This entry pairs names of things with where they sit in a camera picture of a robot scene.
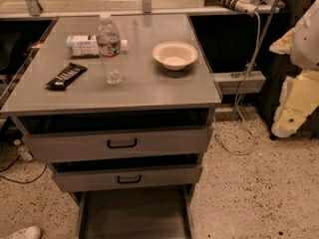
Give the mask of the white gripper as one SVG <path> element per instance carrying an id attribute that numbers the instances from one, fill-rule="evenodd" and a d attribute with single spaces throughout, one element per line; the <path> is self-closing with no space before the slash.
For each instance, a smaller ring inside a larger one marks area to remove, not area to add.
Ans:
<path id="1" fill-rule="evenodd" d="M 281 89 L 279 106 L 271 132 L 278 137 L 295 133 L 319 107 L 319 0 L 316 0 L 269 51 L 289 55 L 291 63 L 303 70 L 296 78 L 287 76 Z"/>

